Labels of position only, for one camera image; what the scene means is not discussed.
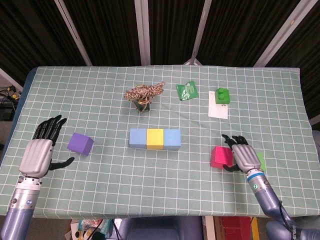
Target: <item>table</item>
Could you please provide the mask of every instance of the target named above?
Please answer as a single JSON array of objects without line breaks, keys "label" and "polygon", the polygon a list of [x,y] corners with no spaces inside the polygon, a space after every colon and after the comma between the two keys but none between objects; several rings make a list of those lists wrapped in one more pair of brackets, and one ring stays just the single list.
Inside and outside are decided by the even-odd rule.
[{"label": "table", "polygon": [[[264,155],[266,175],[292,216],[320,214],[320,166],[297,68],[220,66],[62,67],[35,76],[0,167],[6,214],[28,141],[61,114],[53,162],[75,161],[42,179],[35,217],[162,215],[264,216],[240,172],[210,167],[221,134],[242,135]],[[195,81],[199,98],[179,101],[176,84]],[[151,111],[139,114],[124,92],[165,81]],[[228,88],[229,118],[208,117],[209,91]],[[132,149],[130,128],[181,129],[179,151]],[[74,132],[94,139],[91,154],[70,152]]]}]

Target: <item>black curtain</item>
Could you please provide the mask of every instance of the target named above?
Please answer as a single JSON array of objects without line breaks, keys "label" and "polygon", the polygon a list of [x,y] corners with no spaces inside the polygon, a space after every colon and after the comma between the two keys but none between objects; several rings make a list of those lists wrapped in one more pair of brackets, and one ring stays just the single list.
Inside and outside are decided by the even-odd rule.
[{"label": "black curtain", "polygon": [[204,0],[148,0],[152,65],[184,64],[191,58]]},{"label": "black curtain", "polygon": [[[320,1],[318,1],[267,67],[300,68],[303,101],[309,119],[320,114]],[[320,130],[320,123],[312,126]]]},{"label": "black curtain", "polygon": [[34,67],[85,65],[53,0],[3,0],[0,16],[0,67],[22,86]]},{"label": "black curtain", "polygon": [[134,0],[65,0],[95,66],[139,66]]},{"label": "black curtain", "polygon": [[253,67],[299,0],[213,0],[197,59]]}]

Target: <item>green bag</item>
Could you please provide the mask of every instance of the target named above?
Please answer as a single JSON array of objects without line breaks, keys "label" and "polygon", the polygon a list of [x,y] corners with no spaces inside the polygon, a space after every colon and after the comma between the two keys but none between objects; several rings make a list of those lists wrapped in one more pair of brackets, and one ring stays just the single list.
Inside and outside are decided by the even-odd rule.
[{"label": "green bag", "polygon": [[190,81],[185,85],[177,84],[175,87],[181,101],[188,100],[188,99],[195,99],[199,97],[196,84],[194,81]]}]

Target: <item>yellow cube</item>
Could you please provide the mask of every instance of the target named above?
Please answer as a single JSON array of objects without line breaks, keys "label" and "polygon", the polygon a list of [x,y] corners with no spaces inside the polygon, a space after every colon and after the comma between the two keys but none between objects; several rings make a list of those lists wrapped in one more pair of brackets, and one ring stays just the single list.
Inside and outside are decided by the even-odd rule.
[{"label": "yellow cube", "polygon": [[146,149],[164,149],[164,132],[165,131],[163,129],[148,128],[146,130]]}]

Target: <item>purple cube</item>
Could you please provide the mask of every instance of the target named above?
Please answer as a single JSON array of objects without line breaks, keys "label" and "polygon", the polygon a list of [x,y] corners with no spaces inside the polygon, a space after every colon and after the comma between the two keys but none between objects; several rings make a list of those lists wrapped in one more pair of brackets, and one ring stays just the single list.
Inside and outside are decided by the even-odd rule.
[{"label": "purple cube", "polygon": [[90,137],[74,132],[67,148],[88,156],[93,144],[94,141]]}]

